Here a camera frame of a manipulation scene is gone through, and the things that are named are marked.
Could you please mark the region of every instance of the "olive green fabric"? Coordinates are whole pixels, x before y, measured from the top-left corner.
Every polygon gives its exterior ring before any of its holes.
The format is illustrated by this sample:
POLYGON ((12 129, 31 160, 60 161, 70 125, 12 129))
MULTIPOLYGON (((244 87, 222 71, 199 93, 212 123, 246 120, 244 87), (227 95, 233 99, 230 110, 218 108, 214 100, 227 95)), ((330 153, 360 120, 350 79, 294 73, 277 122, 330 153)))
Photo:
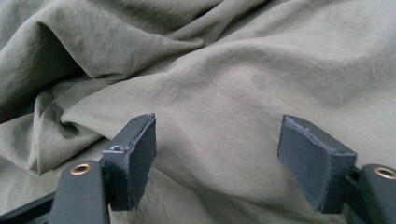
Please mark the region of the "olive green fabric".
POLYGON ((282 116, 396 164, 396 2, 0 1, 0 214, 157 117, 138 211, 114 223, 345 223, 276 157, 282 116))

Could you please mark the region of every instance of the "wrinkled cloth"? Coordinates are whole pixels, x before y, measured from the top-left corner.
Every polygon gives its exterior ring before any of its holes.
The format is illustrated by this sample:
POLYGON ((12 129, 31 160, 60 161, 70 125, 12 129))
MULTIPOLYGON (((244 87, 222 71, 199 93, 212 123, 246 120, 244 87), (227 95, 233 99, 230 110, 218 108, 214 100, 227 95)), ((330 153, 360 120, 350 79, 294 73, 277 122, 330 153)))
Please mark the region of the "wrinkled cloth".
POLYGON ((396 2, 0 1, 0 214, 155 113, 146 192, 114 223, 345 223, 276 156, 284 114, 396 164, 396 2))

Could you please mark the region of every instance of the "dark gray plastic part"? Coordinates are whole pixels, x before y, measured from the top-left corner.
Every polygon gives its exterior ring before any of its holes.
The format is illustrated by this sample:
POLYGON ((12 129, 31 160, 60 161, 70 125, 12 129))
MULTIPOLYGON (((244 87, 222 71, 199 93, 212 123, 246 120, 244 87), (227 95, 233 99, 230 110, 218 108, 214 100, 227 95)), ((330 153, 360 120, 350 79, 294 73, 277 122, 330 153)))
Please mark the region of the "dark gray plastic part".
POLYGON ((339 214, 345 202, 345 176, 357 154, 311 122, 285 115, 278 157, 298 182, 314 210, 339 214))
POLYGON ((132 119, 103 150, 106 192, 114 211, 132 211, 139 205, 149 169, 156 155, 155 115, 132 119))

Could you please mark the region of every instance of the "brass grommet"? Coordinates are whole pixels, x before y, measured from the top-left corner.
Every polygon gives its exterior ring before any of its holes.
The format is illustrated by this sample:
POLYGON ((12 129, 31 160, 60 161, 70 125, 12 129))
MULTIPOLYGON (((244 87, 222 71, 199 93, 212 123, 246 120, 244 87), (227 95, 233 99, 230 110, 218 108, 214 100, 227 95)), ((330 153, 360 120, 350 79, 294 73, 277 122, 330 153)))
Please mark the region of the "brass grommet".
POLYGON ((87 163, 80 164, 75 166, 71 171, 70 174, 72 175, 83 175, 88 173, 91 170, 91 166, 87 163))
POLYGON ((396 172, 388 169, 388 168, 384 168, 384 167, 377 167, 374 169, 374 171, 382 176, 385 177, 386 179, 394 179, 396 180, 396 172))

